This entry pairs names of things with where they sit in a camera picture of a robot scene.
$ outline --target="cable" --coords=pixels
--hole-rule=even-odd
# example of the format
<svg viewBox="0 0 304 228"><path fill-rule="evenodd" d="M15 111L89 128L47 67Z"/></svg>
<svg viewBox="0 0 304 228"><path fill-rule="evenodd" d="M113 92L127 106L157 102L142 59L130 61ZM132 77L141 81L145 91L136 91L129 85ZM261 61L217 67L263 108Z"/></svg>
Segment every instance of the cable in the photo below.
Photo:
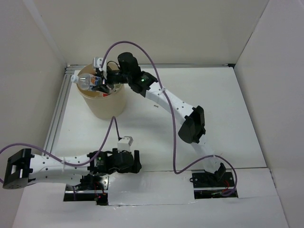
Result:
<svg viewBox="0 0 304 228"><path fill-rule="evenodd" d="M123 43L125 43L125 44L131 44L131 45L136 46L137 48L139 48L139 49L147 56L147 58L149 59L149 61L151 62L152 66L153 66L153 68L154 68L154 71L155 71L155 73L156 73L156 77L157 77L158 83L159 83L159 85L160 85L160 87L161 87L161 89L162 89L161 79L160 79L160 76L159 76L159 74L158 74L156 65L154 64L153 60L151 59L151 57L148 55L148 53L147 53L141 46L139 46L139 45L137 45L137 44L135 44L135 43L133 43L133 42L123 40L123 41L119 41L119 42L116 42L116 43L112 44L112 45L107 49L107 51L106 51L106 53L105 53L105 55L104 55L104 59L103 59L103 61L102 61L102 63L101 63L101 68L103 68L103 65L104 65L104 63L105 63L105 59L106 59L106 57L108 56L110 50L111 50L112 48L114 48L116 45L118 45L118 44L123 44ZM224 160L224 161L232 168L232 170L233 170L233 172L234 172L234 175L235 175L235 186L234 186L234 188L233 188L232 190L229 190L229 191L227 190L226 192L222 193L223 196L229 196L229 195L231 195L231 194L235 191L236 186L237 186L237 181L238 181L237 173L236 173L235 169L233 168L233 166L232 166L226 159L222 158L221 156L218 156L218 155L208 155L208 156L204 156L204 157L199 158L199 159L197 159L196 161L192 162L190 165L186 166L184 169L182 169L182 170L180 170L180 171L177 171L177 170L176 170L176 144L177 144L177 138L176 138L176 123L175 123L174 109L173 109L172 103L171 103L171 101L170 101L170 99L169 99L169 97L168 97L168 95L167 95L167 93L166 93L165 90L163 91L163 94L165 95L165 97L166 97L166 99L167 99L167 101L168 101L168 104L169 104L169 107L170 107L170 111L171 111L171 115L172 115L172 123L173 123L173 171L174 171L174 173L175 173L175 174L181 174L182 172L184 172L185 170L187 170L188 168L190 168L192 165L198 163L199 161L201 161L201 160L203 160L203 159L206 159L206 158L211 158L211 157L215 156L215 157L217 157L217 158L220 158L220 159Z"/></svg>
<svg viewBox="0 0 304 228"><path fill-rule="evenodd" d="M109 63L115 63L115 64L117 65L117 67L119 68L118 63L116 63L115 61L109 61L109 62L107 62L107 63L106 63L106 65L108 66L108 65L109 65Z"/></svg>
<svg viewBox="0 0 304 228"><path fill-rule="evenodd" d="M75 192L75 187L74 187L74 186L72 186L72 189L73 189L74 201L76 201L76 192Z"/></svg>
<svg viewBox="0 0 304 228"><path fill-rule="evenodd" d="M73 166L73 167L79 167L79 166L83 166L83 165L86 165L88 163L90 163L91 161L93 161L98 155L99 153L101 152L102 148L104 147L105 145L105 142L106 140L108 139L108 136L109 136L109 133L110 133L110 130L111 130L111 126L112 126L112 123L113 121L115 121L115 124L116 124L116 129L117 129L117 136L119 137L119 132L118 132L118 127L117 127L117 121L116 121L116 118L115 116L112 117L111 121L110 121L110 124L109 124L109 128L105 134L105 137L104 137L104 141L103 143L101 144L99 150L97 151L97 153L88 161L84 162L84 163L79 163L79 164L73 164L73 163L69 163L69 162L64 162L65 165L69 165L69 166ZM27 146L27 147L30 147L30 148L33 148L33 149L36 149L42 153L45 153L46 155L50 156L51 158L55 159L56 161L58 162L62 162L62 160L54 155L52 155L51 153L43 150L42 148L38 147L38 146L35 146L35 145L32 145L32 144L28 144L28 143L22 143L22 142L18 142L18 143L13 143L13 144L10 144L4 148L2 148L0 150L0 154L5 151L6 149L10 148L10 147L13 147L13 146Z"/></svg>

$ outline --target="plastic bottle cap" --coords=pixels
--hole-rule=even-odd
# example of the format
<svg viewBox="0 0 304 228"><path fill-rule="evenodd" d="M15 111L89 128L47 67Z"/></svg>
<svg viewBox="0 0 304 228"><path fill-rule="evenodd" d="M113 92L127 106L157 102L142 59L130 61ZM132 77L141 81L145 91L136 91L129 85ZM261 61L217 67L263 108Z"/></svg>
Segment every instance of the plastic bottle cap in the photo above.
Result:
<svg viewBox="0 0 304 228"><path fill-rule="evenodd" d="M72 75L71 76L71 82L77 83L79 80L79 77L77 75Z"/></svg>

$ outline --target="plastic container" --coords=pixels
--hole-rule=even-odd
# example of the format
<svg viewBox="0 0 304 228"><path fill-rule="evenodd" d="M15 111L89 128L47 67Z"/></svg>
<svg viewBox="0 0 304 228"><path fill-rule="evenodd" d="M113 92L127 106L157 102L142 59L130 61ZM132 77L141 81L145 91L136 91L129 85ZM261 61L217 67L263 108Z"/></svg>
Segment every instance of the plastic container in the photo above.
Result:
<svg viewBox="0 0 304 228"><path fill-rule="evenodd" d="M117 69L117 66L115 64L109 64L111 69ZM93 68L92 64L85 66L78 73L78 75L83 73L94 75L95 69ZM115 87L115 92L106 95L102 92L82 90L77 85L81 96L84 98L92 113L100 119L110 119L112 116L119 116L125 108L126 95L124 85L116 85Z"/></svg>

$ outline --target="plastic bottle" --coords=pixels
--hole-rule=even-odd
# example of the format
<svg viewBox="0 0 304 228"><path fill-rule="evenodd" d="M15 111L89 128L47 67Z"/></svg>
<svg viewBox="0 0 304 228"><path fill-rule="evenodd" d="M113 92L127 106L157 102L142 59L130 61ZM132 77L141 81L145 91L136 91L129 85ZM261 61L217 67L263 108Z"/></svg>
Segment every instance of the plastic bottle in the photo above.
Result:
<svg viewBox="0 0 304 228"><path fill-rule="evenodd" d="M82 90L92 91L92 87L101 85L101 78L92 74L84 73L79 76L72 75L71 82L77 83Z"/></svg>

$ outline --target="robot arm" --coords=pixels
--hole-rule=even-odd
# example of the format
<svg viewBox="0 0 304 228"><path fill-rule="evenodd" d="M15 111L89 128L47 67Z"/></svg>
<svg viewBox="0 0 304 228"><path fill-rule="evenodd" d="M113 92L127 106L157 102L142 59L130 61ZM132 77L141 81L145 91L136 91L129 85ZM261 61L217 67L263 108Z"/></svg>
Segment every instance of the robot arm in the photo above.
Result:
<svg viewBox="0 0 304 228"><path fill-rule="evenodd" d="M108 93L108 88L113 88L114 84L128 84L134 92L156 102L171 113L170 106L163 93L165 90L171 101L175 119L181 124L178 132L179 137L184 142L191 144L195 152L200 156L214 154L214 151L206 144L205 117L202 107L193 107L180 100L166 88L161 88L157 78L147 72L141 71L137 59L131 53L125 52L120 54L118 62L120 66L119 70L108 68L106 72L94 64L96 75L100 76L104 81L104 85L96 88L96 90ZM214 174L217 180L226 171L224 164L220 163L217 158L202 160L202 163L205 171Z"/></svg>
<svg viewBox="0 0 304 228"><path fill-rule="evenodd" d="M88 162L96 153L60 157L59 162L47 156L32 154L31 149L22 149L8 159L3 183L4 189L19 189L39 182L65 183L72 186L100 182L103 176L119 173L138 173L141 169L139 151L130 152L132 137L125 136L118 141L117 148L111 152L100 152L90 163L72 167L64 162L82 164Z"/></svg>

